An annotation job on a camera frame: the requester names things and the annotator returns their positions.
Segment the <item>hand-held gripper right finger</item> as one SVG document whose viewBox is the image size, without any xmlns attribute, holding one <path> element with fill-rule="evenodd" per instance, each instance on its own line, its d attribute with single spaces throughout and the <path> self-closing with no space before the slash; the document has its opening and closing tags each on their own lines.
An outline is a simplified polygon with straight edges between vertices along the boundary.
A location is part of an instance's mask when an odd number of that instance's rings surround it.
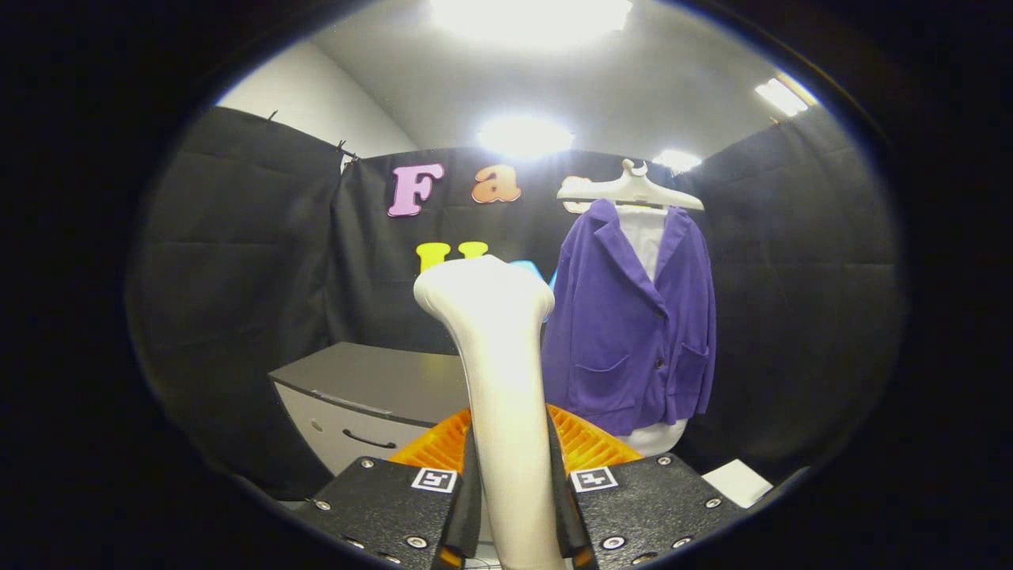
<svg viewBox="0 0 1013 570">
<path fill-rule="evenodd" d="M 575 567 L 632 567 L 735 526 L 745 510 L 670 452 L 644 457 L 547 407 L 560 554 Z"/>
</svg>

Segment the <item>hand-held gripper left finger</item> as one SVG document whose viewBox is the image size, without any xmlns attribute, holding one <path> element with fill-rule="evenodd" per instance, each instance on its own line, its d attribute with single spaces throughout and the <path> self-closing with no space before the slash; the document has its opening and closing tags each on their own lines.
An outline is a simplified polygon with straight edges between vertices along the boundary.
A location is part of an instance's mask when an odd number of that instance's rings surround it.
<svg viewBox="0 0 1013 570">
<path fill-rule="evenodd" d="M 355 458 L 294 517 L 384 568 L 465 568 L 482 526 L 471 426 L 463 408 L 394 457 Z"/>
</svg>

